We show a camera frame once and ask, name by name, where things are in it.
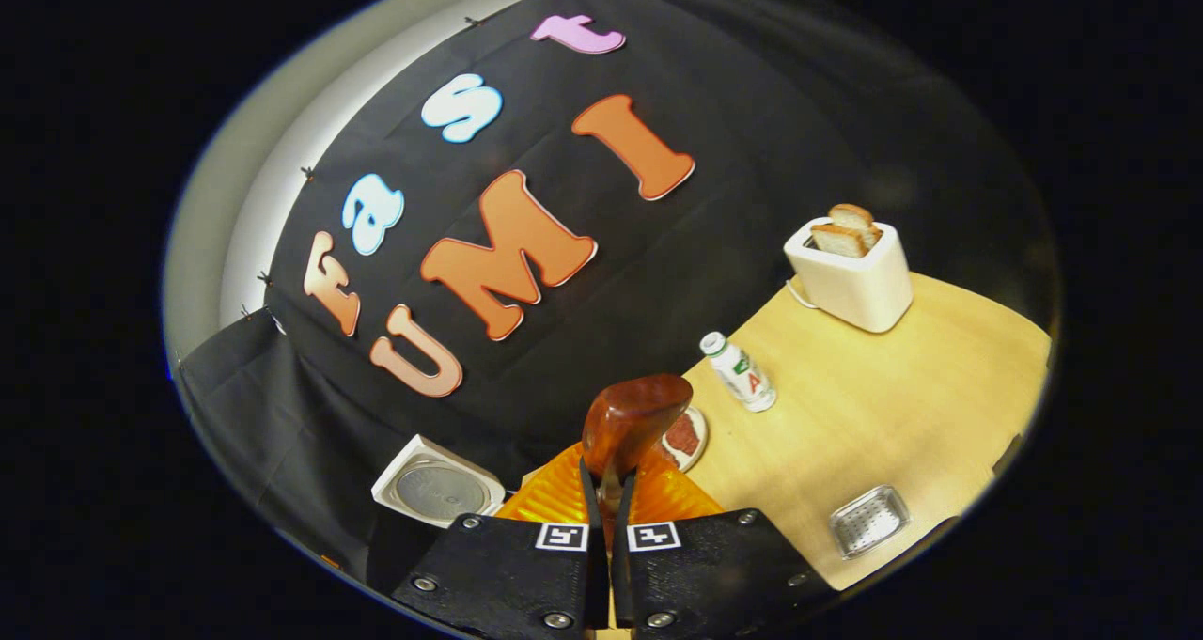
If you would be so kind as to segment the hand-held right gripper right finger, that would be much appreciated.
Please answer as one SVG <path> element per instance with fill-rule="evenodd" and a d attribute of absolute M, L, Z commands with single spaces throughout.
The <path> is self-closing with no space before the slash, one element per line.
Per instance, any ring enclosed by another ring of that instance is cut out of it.
<path fill-rule="evenodd" d="M 611 588 L 632 634 L 774 634 L 837 602 L 765 512 L 723 510 L 656 451 L 624 481 Z"/>

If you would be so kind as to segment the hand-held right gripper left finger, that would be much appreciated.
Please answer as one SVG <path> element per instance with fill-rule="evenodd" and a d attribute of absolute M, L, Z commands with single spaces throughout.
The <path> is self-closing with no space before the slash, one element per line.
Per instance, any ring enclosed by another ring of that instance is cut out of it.
<path fill-rule="evenodd" d="M 555 456 L 494 516 L 455 518 L 390 598 L 455 636 L 606 629 L 608 545 L 583 445 Z"/>

